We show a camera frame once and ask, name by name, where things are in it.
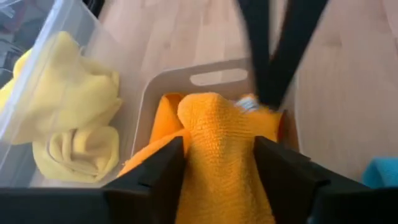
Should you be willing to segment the yellow microfiber towel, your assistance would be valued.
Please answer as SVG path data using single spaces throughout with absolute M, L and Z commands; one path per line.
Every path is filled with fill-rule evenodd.
M 119 87 L 119 72 L 83 55 L 72 35 L 60 31 L 40 51 L 20 56 L 0 88 L 0 139 L 18 145 L 105 126 L 123 104 Z
M 119 162 L 119 133 L 111 126 L 85 127 L 32 143 L 38 170 L 47 179 L 96 183 Z

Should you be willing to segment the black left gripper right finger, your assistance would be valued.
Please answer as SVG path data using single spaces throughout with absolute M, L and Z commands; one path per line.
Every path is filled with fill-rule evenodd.
M 330 180 L 310 158 L 257 136 L 254 158 L 277 224 L 307 224 L 317 191 Z

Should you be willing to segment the pale grey plastic bin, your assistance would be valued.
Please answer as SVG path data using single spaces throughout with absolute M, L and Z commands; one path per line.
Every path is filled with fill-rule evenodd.
M 162 95 L 165 93 L 191 94 L 210 91 L 218 93 L 230 100 L 236 100 L 244 94 L 253 93 L 254 88 L 250 83 L 249 78 L 202 86 L 195 85 L 190 79 L 191 76 L 197 74 L 222 72 L 234 69 L 248 72 L 249 59 L 236 58 L 194 65 L 191 67 L 177 68 L 174 70 L 166 70 L 151 79 L 144 88 L 141 98 L 136 132 L 134 135 L 134 142 L 132 144 L 132 153 L 135 154 L 149 143 L 158 103 Z

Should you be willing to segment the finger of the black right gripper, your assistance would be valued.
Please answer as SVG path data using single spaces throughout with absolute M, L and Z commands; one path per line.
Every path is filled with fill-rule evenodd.
M 254 89 L 259 101 L 272 104 L 269 88 L 269 0 L 238 0 L 251 52 Z
M 328 0 L 287 0 L 277 48 L 270 62 L 270 105 L 281 106 Z

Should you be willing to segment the blue microfiber towel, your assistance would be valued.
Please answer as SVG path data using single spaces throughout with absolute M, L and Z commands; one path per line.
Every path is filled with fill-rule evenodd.
M 398 157 L 374 158 L 363 172 L 362 182 L 372 189 L 398 187 Z

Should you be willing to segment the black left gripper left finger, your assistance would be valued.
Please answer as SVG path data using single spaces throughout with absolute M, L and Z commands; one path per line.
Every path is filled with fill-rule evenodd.
M 186 161 L 173 138 L 137 167 L 104 186 L 110 224 L 174 224 Z

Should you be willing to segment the clear plastic bin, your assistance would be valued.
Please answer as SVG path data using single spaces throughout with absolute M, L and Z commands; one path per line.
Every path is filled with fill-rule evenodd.
M 132 154 L 139 78 L 129 68 L 126 51 L 100 24 L 82 0 L 0 0 L 0 88 L 12 78 L 17 59 L 60 31 L 69 32 L 87 57 L 120 74 L 123 100 L 109 124 L 119 133 L 119 162 L 96 183 L 45 178 L 34 160 L 32 143 L 10 145 L 0 139 L 0 189 L 29 187 L 99 187 L 112 181 Z

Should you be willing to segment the orange microfiber towel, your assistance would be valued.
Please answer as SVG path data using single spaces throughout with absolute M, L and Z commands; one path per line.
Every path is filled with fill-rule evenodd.
M 277 140 L 281 115 L 198 93 L 180 102 L 178 117 L 191 141 L 176 224 L 275 224 L 253 144 Z
M 142 164 L 150 156 L 158 152 L 176 137 L 183 137 L 184 156 L 187 155 L 191 143 L 191 136 L 183 127 L 177 115 L 178 105 L 184 98 L 179 93 L 168 93 L 161 97 L 155 114 L 149 144 L 134 154 L 118 174 L 118 177 L 128 173 L 133 168 Z

